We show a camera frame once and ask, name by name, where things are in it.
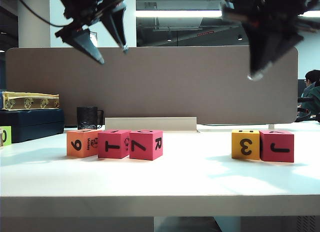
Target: person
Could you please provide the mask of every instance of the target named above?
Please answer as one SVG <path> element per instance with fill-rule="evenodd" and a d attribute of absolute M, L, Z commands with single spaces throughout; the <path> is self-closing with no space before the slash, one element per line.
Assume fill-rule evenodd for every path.
<path fill-rule="evenodd" d="M 314 97 L 314 101 L 302 102 L 298 105 L 303 109 L 308 109 L 311 115 L 320 113 L 320 70 L 310 70 L 305 74 L 305 85 L 306 88 L 303 90 L 301 97 Z M 299 112 L 298 117 L 306 116 L 307 113 Z"/>
<path fill-rule="evenodd" d="M 301 107 L 308 109 L 311 115 L 320 113 L 320 79 L 315 82 L 314 87 L 310 89 L 305 97 L 313 97 L 313 101 L 303 102 Z"/>
<path fill-rule="evenodd" d="M 307 94 L 311 89 L 315 87 L 315 85 L 319 86 L 320 85 L 319 79 L 320 79 L 320 70 L 314 69 L 307 72 L 305 74 L 305 80 L 304 80 L 306 88 L 303 90 L 301 97 L 307 97 Z"/>

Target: tabletop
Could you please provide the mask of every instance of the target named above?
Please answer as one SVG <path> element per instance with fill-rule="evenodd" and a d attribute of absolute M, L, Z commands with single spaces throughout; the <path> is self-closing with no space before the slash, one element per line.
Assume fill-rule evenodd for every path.
<path fill-rule="evenodd" d="M 320 124 L 276 124 L 294 134 L 294 163 L 231 158 L 232 129 L 164 132 L 153 160 L 67 156 L 63 134 L 0 149 L 1 216 L 320 215 Z"/>

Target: desk divider panel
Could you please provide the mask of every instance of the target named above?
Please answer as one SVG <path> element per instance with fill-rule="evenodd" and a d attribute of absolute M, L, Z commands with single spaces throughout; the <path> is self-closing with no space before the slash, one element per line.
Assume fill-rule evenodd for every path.
<path fill-rule="evenodd" d="M 7 90 L 59 94 L 65 124 L 76 107 L 105 117 L 197 117 L 198 124 L 291 123 L 297 115 L 298 52 L 251 81 L 248 46 L 99 48 L 100 65 L 74 48 L 13 48 Z"/>

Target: black mug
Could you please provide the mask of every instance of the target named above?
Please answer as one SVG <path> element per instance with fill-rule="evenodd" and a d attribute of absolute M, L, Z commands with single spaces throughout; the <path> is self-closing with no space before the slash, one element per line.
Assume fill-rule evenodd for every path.
<path fill-rule="evenodd" d="M 76 108 L 76 122 L 78 125 L 78 130 L 100 129 L 103 124 L 104 111 L 99 110 L 97 107 L 77 107 Z"/>

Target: red block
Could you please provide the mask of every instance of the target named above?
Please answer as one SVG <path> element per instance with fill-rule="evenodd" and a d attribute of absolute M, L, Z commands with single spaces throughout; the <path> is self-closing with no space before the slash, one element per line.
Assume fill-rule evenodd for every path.
<path fill-rule="evenodd" d="M 138 130 L 130 133 L 130 159 L 153 161 L 162 154 L 162 130 Z"/>
<path fill-rule="evenodd" d="M 130 131 L 108 129 L 98 132 L 98 158 L 122 159 L 128 156 Z"/>
<path fill-rule="evenodd" d="M 295 135 L 284 130 L 260 130 L 260 159 L 294 162 Z"/>

